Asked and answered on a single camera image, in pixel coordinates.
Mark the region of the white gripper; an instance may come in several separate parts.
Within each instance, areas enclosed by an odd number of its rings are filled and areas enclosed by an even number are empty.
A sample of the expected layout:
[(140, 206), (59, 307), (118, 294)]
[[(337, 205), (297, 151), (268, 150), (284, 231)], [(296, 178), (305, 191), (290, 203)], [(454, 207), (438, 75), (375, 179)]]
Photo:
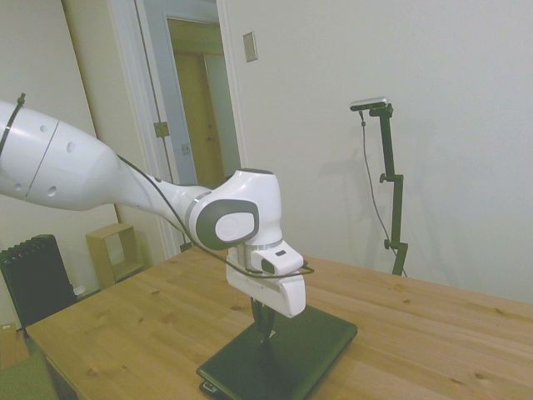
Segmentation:
[(302, 267), (304, 259), (290, 246), (276, 246), (253, 250), (250, 260), (252, 269), (259, 274), (249, 272), (249, 277), (227, 266), (227, 281), (251, 297), (254, 325), (260, 333), (260, 342), (266, 343), (274, 325), (273, 310), (288, 318), (305, 310), (306, 285), (303, 276), (285, 277)]

